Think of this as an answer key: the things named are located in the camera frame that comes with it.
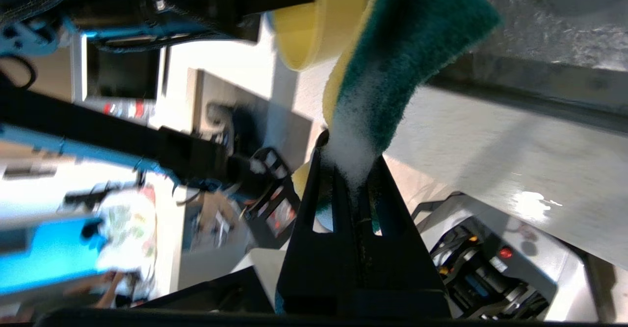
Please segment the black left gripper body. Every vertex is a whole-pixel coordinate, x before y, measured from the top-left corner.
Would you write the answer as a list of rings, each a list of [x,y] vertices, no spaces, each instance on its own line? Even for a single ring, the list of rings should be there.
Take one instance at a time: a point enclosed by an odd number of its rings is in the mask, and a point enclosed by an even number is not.
[[[133,0],[140,24],[133,39],[141,43],[232,40],[256,43],[261,13],[254,0]]]

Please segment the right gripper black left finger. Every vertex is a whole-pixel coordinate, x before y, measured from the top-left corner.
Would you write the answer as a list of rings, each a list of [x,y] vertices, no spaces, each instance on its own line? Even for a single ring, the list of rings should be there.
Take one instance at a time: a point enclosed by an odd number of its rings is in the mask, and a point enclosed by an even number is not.
[[[323,162],[328,139],[329,133],[324,131],[316,140],[306,189],[277,283],[278,314],[363,316],[353,206],[341,174]],[[332,233],[313,229],[320,196],[331,202]]]

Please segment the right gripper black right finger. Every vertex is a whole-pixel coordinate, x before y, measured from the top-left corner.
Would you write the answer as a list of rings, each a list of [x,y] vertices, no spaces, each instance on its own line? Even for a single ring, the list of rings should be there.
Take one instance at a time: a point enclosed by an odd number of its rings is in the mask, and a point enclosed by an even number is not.
[[[385,160],[358,194],[358,312],[370,318],[449,318],[444,283]]]

